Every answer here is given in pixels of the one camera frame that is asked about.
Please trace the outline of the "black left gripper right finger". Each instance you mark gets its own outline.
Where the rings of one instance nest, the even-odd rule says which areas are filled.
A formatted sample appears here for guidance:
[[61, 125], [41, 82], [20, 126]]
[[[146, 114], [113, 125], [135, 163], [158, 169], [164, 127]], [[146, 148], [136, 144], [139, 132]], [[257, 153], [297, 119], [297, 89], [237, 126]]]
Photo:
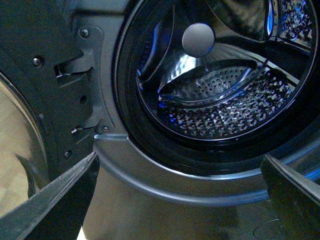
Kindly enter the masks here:
[[318, 240], [320, 186], [270, 155], [260, 169], [288, 239]]

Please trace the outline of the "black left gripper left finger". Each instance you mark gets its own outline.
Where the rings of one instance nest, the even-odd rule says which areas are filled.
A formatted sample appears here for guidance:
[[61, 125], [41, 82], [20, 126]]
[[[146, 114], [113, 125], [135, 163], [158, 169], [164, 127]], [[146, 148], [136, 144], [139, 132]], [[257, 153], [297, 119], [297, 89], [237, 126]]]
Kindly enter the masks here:
[[100, 169], [92, 152], [0, 218], [2, 240], [75, 240], [93, 198]]

